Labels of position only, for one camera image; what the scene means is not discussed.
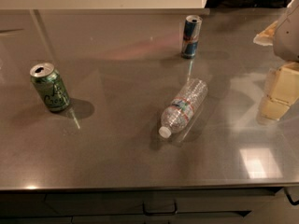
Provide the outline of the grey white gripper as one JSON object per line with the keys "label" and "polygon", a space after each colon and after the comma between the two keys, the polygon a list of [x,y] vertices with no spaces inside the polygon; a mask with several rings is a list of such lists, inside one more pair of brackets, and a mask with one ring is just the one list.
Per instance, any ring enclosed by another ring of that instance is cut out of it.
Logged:
{"label": "grey white gripper", "polygon": [[278,21],[258,33],[253,42],[273,45],[276,56],[290,61],[269,70],[259,106],[263,118],[280,120],[299,99],[299,0],[293,0]]}

